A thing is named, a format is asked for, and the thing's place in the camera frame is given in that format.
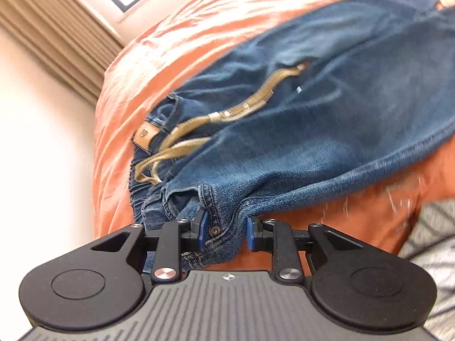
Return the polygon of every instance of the curtain fold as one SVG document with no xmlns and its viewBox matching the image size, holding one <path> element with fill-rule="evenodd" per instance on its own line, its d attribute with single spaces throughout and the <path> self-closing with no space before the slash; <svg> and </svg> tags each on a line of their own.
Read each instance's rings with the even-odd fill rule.
<svg viewBox="0 0 455 341">
<path fill-rule="evenodd" d="M 0 0 L 0 26 L 93 105 L 105 70 L 123 48 L 118 35 L 78 0 Z"/>
</svg>

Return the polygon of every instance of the ridged surface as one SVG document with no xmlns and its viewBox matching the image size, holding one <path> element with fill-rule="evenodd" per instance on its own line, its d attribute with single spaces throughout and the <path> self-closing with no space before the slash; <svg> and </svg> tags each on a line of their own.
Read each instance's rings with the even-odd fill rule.
<svg viewBox="0 0 455 341">
<path fill-rule="evenodd" d="M 397 335 L 356 333 L 320 314 L 306 292 L 272 281 L 267 272 L 192 271 L 155 288 L 126 320 L 80 334 L 35 328 L 23 341 L 429 341 L 418 328 Z"/>
</svg>

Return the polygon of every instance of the blue denim jeans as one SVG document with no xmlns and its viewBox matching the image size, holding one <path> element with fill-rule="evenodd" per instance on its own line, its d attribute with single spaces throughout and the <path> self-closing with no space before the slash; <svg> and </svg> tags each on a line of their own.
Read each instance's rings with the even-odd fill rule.
<svg viewBox="0 0 455 341">
<path fill-rule="evenodd" d="M 158 126 L 135 147 L 131 205 L 147 230 L 209 213 L 203 253 L 184 269 L 228 261 L 246 218 L 350 193 L 427 156 L 455 131 L 455 10 L 435 0 L 344 0 L 277 26 L 213 63 L 147 116 Z M 267 105 L 233 123 L 207 124 L 187 139 L 212 139 L 162 162 L 162 183 L 134 180 L 135 165 L 176 124 L 227 109 L 279 68 L 308 62 Z M 153 253 L 145 271 L 149 271 Z"/>
</svg>

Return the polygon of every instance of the beige drawstring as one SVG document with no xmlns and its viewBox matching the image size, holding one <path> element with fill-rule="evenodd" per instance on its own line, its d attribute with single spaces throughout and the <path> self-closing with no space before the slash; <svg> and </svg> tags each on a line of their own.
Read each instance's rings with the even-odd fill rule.
<svg viewBox="0 0 455 341">
<path fill-rule="evenodd" d="M 211 113 L 209 115 L 191 118 L 186 122 L 179 123 L 175 126 L 172 132 L 162 141 L 158 153 L 149 157 L 136 165 L 135 179 L 138 182 L 150 182 L 153 185 L 161 182 L 158 177 L 158 165 L 161 160 L 173 159 L 176 157 L 186 156 L 192 153 L 199 146 L 209 141 L 211 137 L 204 137 L 192 140 L 181 141 L 178 144 L 174 143 L 181 137 L 187 135 L 196 128 L 207 123 L 231 122 L 247 115 L 254 113 L 262 108 L 274 94 L 273 89 L 280 84 L 284 79 L 291 76 L 298 76 L 306 65 L 299 65 L 289 69 L 278 69 L 273 72 L 253 95 L 248 97 L 242 103 L 235 105 L 227 110 Z M 143 171 L 148 166 L 152 165 L 152 176 L 147 177 Z"/>
</svg>

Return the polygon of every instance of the leather patch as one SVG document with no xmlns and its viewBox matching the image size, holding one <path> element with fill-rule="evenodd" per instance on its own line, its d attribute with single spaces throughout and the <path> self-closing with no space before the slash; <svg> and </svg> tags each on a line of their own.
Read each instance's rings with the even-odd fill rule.
<svg viewBox="0 0 455 341">
<path fill-rule="evenodd" d="M 133 142 L 144 151 L 148 151 L 148 146 L 152 138 L 160 132 L 160 128 L 149 122 L 144 122 L 134 134 Z"/>
</svg>

